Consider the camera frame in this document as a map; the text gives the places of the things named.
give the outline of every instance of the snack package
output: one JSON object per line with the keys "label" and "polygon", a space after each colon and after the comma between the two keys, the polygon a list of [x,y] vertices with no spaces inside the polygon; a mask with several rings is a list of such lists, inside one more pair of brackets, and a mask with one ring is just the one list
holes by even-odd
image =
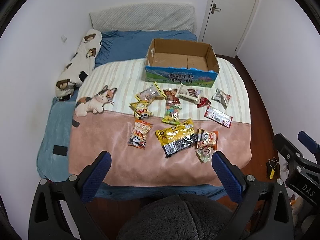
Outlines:
{"label": "snack package", "polygon": [[211,159],[211,152],[212,148],[207,146],[196,150],[196,153],[199,155],[199,158],[203,163],[206,163]]}
{"label": "snack package", "polygon": [[203,106],[207,106],[207,105],[211,105],[211,102],[209,101],[209,99],[201,97],[200,98],[200,103],[197,105],[197,108],[203,107]]}
{"label": "snack package", "polygon": [[146,147],[147,133],[151,130],[153,124],[142,120],[136,120],[134,128],[128,141],[128,145],[144,149]]}
{"label": "snack package", "polygon": [[131,103],[130,106],[134,110],[134,117],[135,119],[146,119],[148,117],[153,116],[153,113],[149,111],[148,106],[150,102],[148,101],[141,101],[136,103]]}
{"label": "snack package", "polygon": [[216,93],[214,94],[212,99],[219,101],[221,104],[227,107],[231,99],[231,95],[227,95],[221,89],[217,88]]}
{"label": "snack package", "polygon": [[164,118],[162,119],[162,122],[169,123],[169,124],[180,124],[179,120],[179,112],[181,108],[178,106],[173,105],[165,105],[165,114]]}
{"label": "snack package", "polygon": [[221,112],[212,106],[207,107],[207,110],[205,111],[204,116],[218,122],[219,124],[222,124],[227,128],[230,128],[232,119],[233,119],[232,116],[227,115],[224,112]]}
{"label": "snack package", "polygon": [[138,101],[152,102],[155,98],[165,98],[165,95],[162,93],[157,82],[153,82],[153,84],[150,87],[136,94],[134,97]]}
{"label": "snack package", "polygon": [[197,135],[193,127],[193,121],[188,119],[176,126],[156,131],[156,136],[167,158],[197,142]]}
{"label": "snack package", "polygon": [[170,106],[181,106],[179,98],[176,97],[177,89],[164,89],[165,101]]}
{"label": "snack package", "polygon": [[177,89],[177,97],[184,97],[190,99],[197,105],[200,103],[200,98],[203,95],[203,91],[199,89],[193,89],[192,87],[180,84]]}
{"label": "snack package", "polygon": [[201,128],[198,129],[198,143],[197,148],[204,146],[212,147],[217,150],[218,131],[209,132]]}

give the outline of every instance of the door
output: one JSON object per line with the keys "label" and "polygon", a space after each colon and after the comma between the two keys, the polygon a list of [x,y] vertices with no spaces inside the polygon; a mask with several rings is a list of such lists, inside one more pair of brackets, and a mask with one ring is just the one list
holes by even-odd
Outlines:
{"label": "door", "polygon": [[213,0],[203,42],[216,54],[234,57],[256,0]]}

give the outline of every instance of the wooden floor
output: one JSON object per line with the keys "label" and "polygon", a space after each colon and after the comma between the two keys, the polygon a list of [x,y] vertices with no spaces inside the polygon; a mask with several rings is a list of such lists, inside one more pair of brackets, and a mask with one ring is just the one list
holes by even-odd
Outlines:
{"label": "wooden floor", "polygon": [[[273,157],[278,159],[278,154],[272,146],[273,131],[267,111],[251,77],[240,59],[238,57],[219,57],[227,59],[235,66],[244,81],[249,96],[252,124],[250,145],[252,158],[248,165],[242,169],[242,172],[244,174],[252,174],[258,180],[267,181],[266,163],[268,159],[272,159]],[[274,179],[279,177],[278,168]],[[228,206],[231,210],[236,208],[236,204],[231,202],[228,196],[225,196],[218,201]],[[116,239],[122,225],[139,211],[140,205],[141,201],[139,199],[130,201],[112,201],[96,198],[93,202],[87,204],[87,209],[106,236],[110,240],[113,240]]]}

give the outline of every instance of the white quilted headboard cover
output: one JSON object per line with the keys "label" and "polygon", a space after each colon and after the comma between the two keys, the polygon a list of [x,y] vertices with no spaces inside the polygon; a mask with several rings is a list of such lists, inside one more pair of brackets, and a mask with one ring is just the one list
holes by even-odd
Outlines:
{"label": "white quilted headboard cover", "polygon": [[89,13],[100,31],[188,30],[196,32],[195,8],[184,3],[139,3]]}

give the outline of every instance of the striped blanket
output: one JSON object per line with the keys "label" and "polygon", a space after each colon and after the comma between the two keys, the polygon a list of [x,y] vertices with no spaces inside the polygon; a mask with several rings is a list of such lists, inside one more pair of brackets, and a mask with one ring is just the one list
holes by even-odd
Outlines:
{"label": "striped blanket", "polygon": [[[101,114],[89,112],[85,117],[76,117],[78,126],[71,128],[69,145],[69,173],[79,174],[93,162],[101,151],[108,151],[112,157],[111,168],[103,180],[111,186],[157,187],[194,186],[210,184],[220,186],[220,181],[211,163],[201,163],[195,148],[190,147],[165,158],[165,153],[155,136],[156,130],[170,127],[161,122],[164,117],[165,100],[155,100],[149,106],[154,117],[147,122],[153,124],[148,133],[145,150],[128,146],[134,117],[129,104],[136,102],[134,95],[141,92],[151,82],[145,82],[145,59],[111,62],[96,68],[79,89],[77,100],[93,97],[105,85],[118,88],[114,94],[114,104],[105,104]],[[212,106],[233,116],[228,129],[204,117],[206,107],[180,99],[180,119],[191,118],[194,128],[219,131],[218,149],[228,160],[243,168],[251,159],[251,119],[249,99],[244,83],[228,61],[218,58],[220,72],[212,88],[195,87],[204,91],[204,96]],[[176,88],[177,84],[159,83],[161,89]],[[227,109],[211,100],[217,88],[232,96]]]}

